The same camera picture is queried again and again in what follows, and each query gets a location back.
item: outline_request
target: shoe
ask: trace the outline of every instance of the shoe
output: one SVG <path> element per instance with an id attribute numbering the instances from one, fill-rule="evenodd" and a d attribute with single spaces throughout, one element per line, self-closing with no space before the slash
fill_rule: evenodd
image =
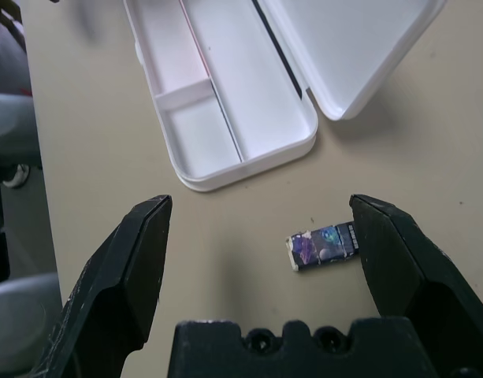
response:
<path id="1" fill-rule="evenodd" d="M 29 178 L 29 165 L 19 164 L 15 170 L 15 174 L 11 180 L 3 181 L 3 185 L 9 189 L 18 189 L 23 187 Z"/>

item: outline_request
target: screw hole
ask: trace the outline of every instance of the screw hole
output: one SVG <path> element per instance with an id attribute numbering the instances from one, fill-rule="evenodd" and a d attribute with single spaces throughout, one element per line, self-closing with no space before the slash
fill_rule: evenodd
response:
<path id="1" fill-rule="evenodd" d="M 476 369 L 461 368 L 456 369 L 451 375 L 451 378 L 482 378 L 483 376 L 477 372 Z"/>
<path id="2" fill-rule="evenodd" d="M 324 327 L 314 333 L 318 345 L 327 353 L 342 354 L 348 350 L 348 339 L 334 327 Z"/>
<path id="3" fill-rule="evenodd" d="M 255 329 L 251 331 L 246 344 L 249 351 L 256 354 L 269 354 L 279 348 L 277 338 L 267 329 Z"/>

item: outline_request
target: beige table surface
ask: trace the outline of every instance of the beige table surface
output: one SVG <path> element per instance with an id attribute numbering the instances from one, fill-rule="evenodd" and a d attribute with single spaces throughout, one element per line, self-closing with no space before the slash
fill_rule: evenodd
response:
<path id="1" fill-rule="evenodd" d="M 411 213 L 483 301 L 483 0 L 451 0 L 360 116 L 321 118 L 308 156 L 210 194 L 173 171 L 122 1 L 97 43 L 69 3 L 22 5 L 62 297 L 133 205 L 174 202 L 150 342 L 124 376 L 165 376 L 182 320 L 346 332 L 376 316 L 359 260 L 298 274 L 284 244 L 350 220 L 352 193 Z"/>

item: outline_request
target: floor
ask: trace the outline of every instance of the floor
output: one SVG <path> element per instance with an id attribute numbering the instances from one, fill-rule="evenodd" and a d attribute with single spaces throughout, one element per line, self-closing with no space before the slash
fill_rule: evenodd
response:
<path id="1" fill-rule="evenodd" d="M 32 169 L 20 189 L 2 186 L 10 279 L 56 272 L 43 172 Z"/>

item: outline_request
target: table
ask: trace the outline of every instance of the table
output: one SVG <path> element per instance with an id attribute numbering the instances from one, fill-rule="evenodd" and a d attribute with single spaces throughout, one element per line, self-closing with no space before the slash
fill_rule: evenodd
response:
<path id="1" fill-rule="evenodd" d="M 95 43 L 69 3 L 22 5 L 63 300 L 133 205 L 174 201 L 150 341 L 123 376 L 165 376 L 182 320 L 280 334 L 296 318 L 347 332 L 376 316 L 359 260 L 298 274 L 285 249 L 295 232 L 350 220 L 352 193 L 411 213 L 483 301 L 483 0 L 450 0 L 357 118 L 321 117 L 308 156 L 209 194 L 173 171 L 122 2 Z"/>

